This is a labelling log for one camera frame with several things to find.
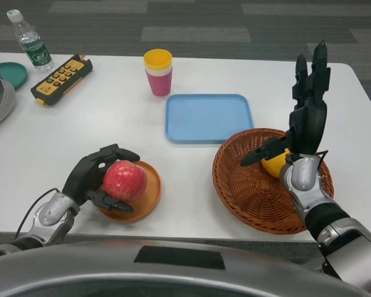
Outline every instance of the wicker basket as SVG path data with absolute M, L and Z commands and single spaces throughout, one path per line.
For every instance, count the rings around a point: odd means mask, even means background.
M 221 201 L 245 224 L 273 234 L 295 234 L 305 230 L 292 209 L 289 192 L 270 176 L 261 163 L 241 167 L 241 160 L 272 137 L 283 137 L 274 129 L 251 129 L 233 135 L 218 150 L 213 164 L 213 182 Z M 333 197 L 330 172 L 320 167 L 322 187 Z

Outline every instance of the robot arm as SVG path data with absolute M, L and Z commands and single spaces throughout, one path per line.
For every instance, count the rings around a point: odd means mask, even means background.
M 0 256 L 62 243 L 73 226 L 80 206 L 88 200 L 106 210 L 133 212 L 129 204 L 100 191 L 104 174 L 117 160 L 135 162 L 139 161 L 140 157 L 113 144 L 82 158 L 69 175 L 62 192 L 55 193 L 49 202 L 36 211 L 30 231 L 10 244 L 0 245 Z
M 323 271 L 371 293 L 371 233 L 322 189 L 315 155 L 286 156 L 280 180 L 318 243 Z
M 326 121 L 323 94 L 330 81 L 323 41 L 313 53 L 309 76 L 305 57 L 298 57 L 296 79 L 292 94 L 297 105 L 290 114 L 286 136 L 266 141 L 248 154 L 241 165 L 269 160 L 289 148 L 291 153 L 286 156 L 279 178 L 291 193 L 295 212 L 318 243 L 325 258 L 323 271 L 371 293 L 371 233 L 342 210 L 320 183 L 320 158 L 316 151 Z

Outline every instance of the yellow fruit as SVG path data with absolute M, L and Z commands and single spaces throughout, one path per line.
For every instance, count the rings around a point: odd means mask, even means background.
M 278 178 L 280 175 L 280 170 L 286 164 L 286 155 L 290 151 L 286 148 L 284 153 L 278 155 L 270 160 L 262 159 L 261 163 L 264 169 L 272 175 L 274 178 Z

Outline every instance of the gray carpet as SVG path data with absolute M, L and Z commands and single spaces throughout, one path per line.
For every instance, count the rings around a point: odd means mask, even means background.
M 20 52 L 9 9 L 21 10 L 57 54 L 141 56 L 160 47 L 175 57 L 295 61 L 310 59 L 324 39 L 330 62 L 351 65 L 371 99 L 371 0 L 0 0 L 0 51 Z M 202 242 L 294 262 L 318 254 L 313 244 Z

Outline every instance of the plastic bottle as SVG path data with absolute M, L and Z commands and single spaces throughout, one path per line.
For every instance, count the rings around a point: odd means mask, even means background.
M 52 69 L 54 63 L 43 40 L 34 28 L 24 21 L 22 14 L 17 9 L 7 12 L 7 16 L 15 27 L 15 37 L 27 54 L 34 67 L 39 71 Z

